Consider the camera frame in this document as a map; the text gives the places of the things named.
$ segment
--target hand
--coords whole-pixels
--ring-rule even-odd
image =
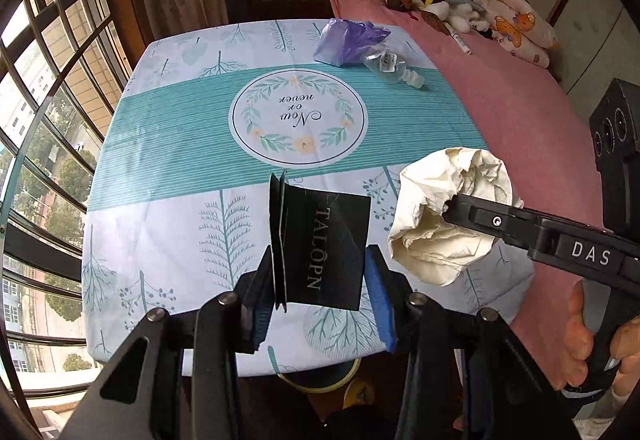
[[[582,322],[583,307],[582,283],[578,282],[569,299],[569,320],[561,354],[562,375],[571,386],[580,386],[587,378],[585,360],[593,350],[593,334]],[[613,391],[618,396],[628,395],[640,378],[640,316],[618,328],[611,341],[610,353],[614,359],[622,359]]]

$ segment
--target crumpled white paper bag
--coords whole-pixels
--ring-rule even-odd
[[[522,207],[504,163],[485,149],[449,147],[400,172],[388,244],[392,258],[432,285],[452,283],[489,253],[494,237],[446,223],[446,202],[462,193]]]

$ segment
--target circular emblem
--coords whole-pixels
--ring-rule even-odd
[[[319,167],[352,153],[367,133],[367,109],[338,78],[283,69],[255,78],[238,92],[229,129],[252,157],[294,169]]]

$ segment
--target plastic bottle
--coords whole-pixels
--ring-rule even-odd
[[[383,81],[398,83],[404,81],[414,88],[422,88],[424,77],[406,67],[402,56],[392,52],[385,45],[373,45],[362,55],[362,62]]]

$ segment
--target pink bed sheet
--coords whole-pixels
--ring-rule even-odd
[[[464,103],[492,153],[507,166],[526,207],[602,227],[602,194],[588,127],[551,74],[479,34],[473,54],[424,21],[377,0],[330,0],[338,18],[402,27]],[[511,325],[551,383],[563,385],[560,353],[573,274],[537,263]]]

